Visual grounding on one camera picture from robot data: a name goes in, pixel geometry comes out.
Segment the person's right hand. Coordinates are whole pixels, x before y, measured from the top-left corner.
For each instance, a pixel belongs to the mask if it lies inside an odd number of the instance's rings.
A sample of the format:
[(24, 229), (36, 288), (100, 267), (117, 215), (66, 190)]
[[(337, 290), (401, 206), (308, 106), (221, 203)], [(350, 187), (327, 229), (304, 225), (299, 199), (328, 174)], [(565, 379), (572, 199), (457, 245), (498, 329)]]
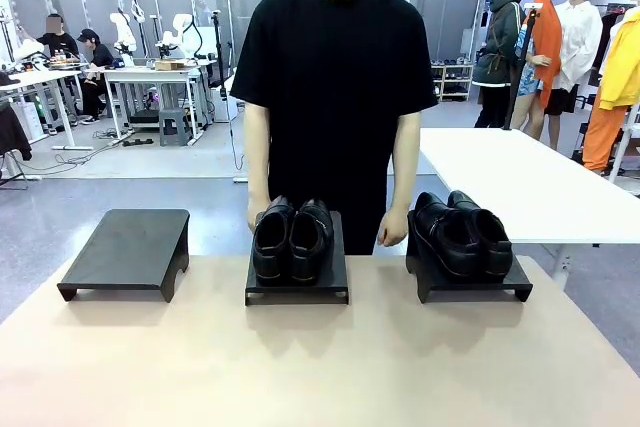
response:
[(249, 196), (247, 207), (247, 223), (251, 232), (255, 231), (259, 218), (268, 209), (270, 204), (271, 199), (268, 195), (262, 196), (251, 194)]

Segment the person's left hand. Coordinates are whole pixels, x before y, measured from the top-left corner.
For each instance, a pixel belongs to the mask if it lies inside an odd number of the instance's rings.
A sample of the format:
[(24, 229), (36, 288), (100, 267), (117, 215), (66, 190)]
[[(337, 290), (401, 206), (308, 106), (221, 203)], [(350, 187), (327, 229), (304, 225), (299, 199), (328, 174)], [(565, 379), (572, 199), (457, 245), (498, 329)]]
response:
[(408, 233), (408, 211), (390, 208), (382, 218), (377, 242), (384, 247), (393, 247), (402, 242)]

